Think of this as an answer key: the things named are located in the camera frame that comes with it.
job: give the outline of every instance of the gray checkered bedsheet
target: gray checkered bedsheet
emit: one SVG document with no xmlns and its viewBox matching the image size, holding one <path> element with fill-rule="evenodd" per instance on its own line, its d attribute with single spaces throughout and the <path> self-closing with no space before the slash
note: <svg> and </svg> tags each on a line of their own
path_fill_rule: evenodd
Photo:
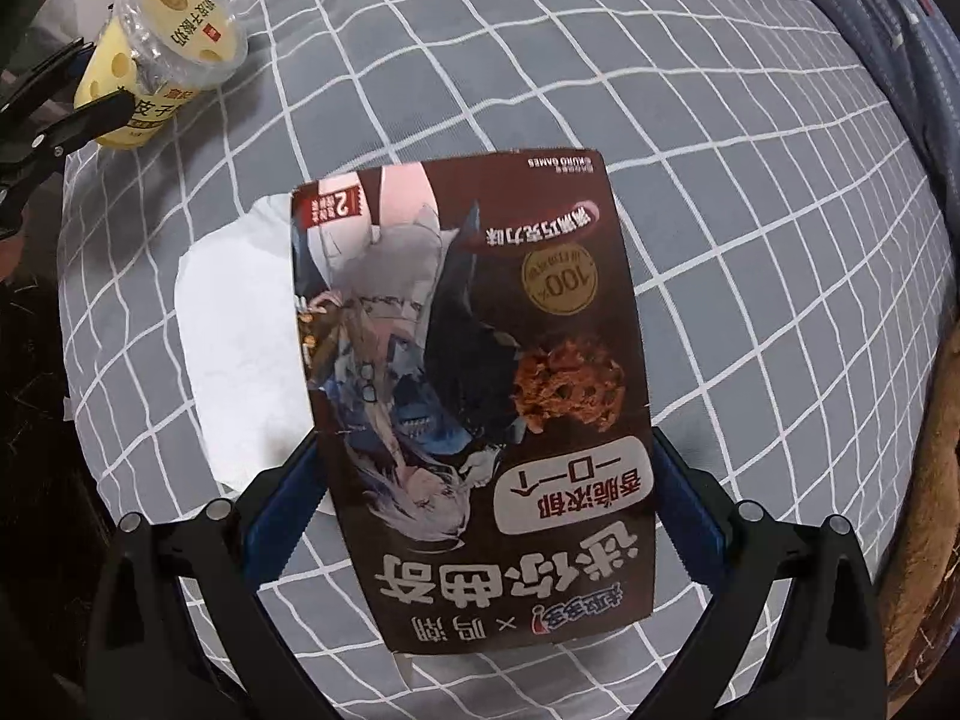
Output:
<svg viewBox="0 0 960 720">
<path fill-rule="evenodd" d="M 64 355 L 114 517 L 184 517 L 222 491 L 173 311 L 191 242 L 308 177 L 574 143 L 602 151 L 616 191 L 654 422 L 777 517 L 844 512 L 877 566 L 953 263 L 904 129 L 808 0 L 232 2 L 251 33 L 237 77 L 139 151 L 85 148 L 67 167 Z M 649 619 L 562 647 L 416 658 L 408 689 L 333 517 L 315 515 L 260 595 L 344 716 L 366 720 L 623 717 L 707 603 L 659 529 Z M 752 683 L 783 603 L 778 586 L 727 698 Z"/>
</svg>

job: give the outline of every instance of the red label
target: red label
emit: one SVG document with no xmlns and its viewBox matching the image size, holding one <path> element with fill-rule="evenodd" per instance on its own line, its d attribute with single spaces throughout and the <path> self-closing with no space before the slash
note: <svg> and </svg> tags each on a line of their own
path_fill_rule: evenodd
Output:
<svg viewBox="0 0 960 720">
<path fill-rule="evenodd" d="M 317 184 L 312 183 L 300 187 L 294 193 L 294 213 L 304 228 L 316 227 L 338 218 L 360 215 L 359 184 L 339 191 L 330 191 L 327 194 L 313 194 L 315 191 L 317 191 Z"/>
<path fill-rule="evenodd" d="M 916 0 L 920 4 L 920 7 L 923 8 L 923 13 L 928 16 L 933 15 L 933 0 Z"/>
</svg>

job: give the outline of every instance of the white paper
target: white paper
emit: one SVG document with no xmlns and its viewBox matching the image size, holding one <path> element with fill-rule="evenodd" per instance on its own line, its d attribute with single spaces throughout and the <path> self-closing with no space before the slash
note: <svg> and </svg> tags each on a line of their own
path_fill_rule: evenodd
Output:
<svg viewBox="0 0 960 720">
<path fill-rule="evenodd" d="M 244 490 L 313 427 L 296 334 L 289 194 L 259 199 L 192 245 L 179 262 L 174 305 L 210 470 Z"/>
</svg>

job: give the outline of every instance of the brown snack package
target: brown snack package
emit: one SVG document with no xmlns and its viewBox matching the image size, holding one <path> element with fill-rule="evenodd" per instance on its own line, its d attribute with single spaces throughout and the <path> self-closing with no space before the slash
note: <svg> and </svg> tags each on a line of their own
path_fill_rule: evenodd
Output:
<svg viewBox="0 0 960 720">
<path fill-rule="evenodd" d="M 448 654 L 648 615 L 651 427 L 596 151 L 300 187 L 301 349 L 330 490 L 386 645 Z"/>
</svg>

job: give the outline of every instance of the blue fabric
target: blue fabric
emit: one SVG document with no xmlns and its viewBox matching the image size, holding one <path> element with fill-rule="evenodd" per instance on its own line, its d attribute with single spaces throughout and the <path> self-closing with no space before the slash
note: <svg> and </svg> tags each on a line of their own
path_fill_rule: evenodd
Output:
<svg viewBox="0 0 960 720">
<path fill-rule="evenodd" d="M 690 579 L 716 594 L 727 577 L 727 541 L 723 531 L 656 432 L 653 448 L 650 460 L 654 469 L 656 514 Z"/>
<path fill-rule="evenodd" d="M 837 25 L 890 98 L 930 173 L 956 250 L 960 242 L 960 42 L 956 34 L 933 0 L 813 1 Z"/>
<path fill-rule="evenodd" d="M 312 440 L 296 451 L 299 459 L 287 467 L 277 491 L 264 504 L 244 539 L 243 575 L 253 591 L 280 579 L 296 543 L 326 494 L 325 464 L 318 456 L 317 442 Z"/>
</svg>

